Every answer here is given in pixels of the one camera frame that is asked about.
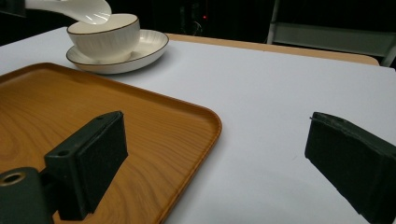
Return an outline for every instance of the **white tabletop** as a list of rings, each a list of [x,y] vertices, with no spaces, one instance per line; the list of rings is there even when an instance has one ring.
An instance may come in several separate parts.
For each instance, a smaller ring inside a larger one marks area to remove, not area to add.
[[[65,28],[3,46],[0,74],[76,68],[71,47]],[[221,118],[218,143],[166,223],[367,223],[304,157],[309,117],[332,114],[396,145],[394,69],[170,41],[157,62],[107,77]]]

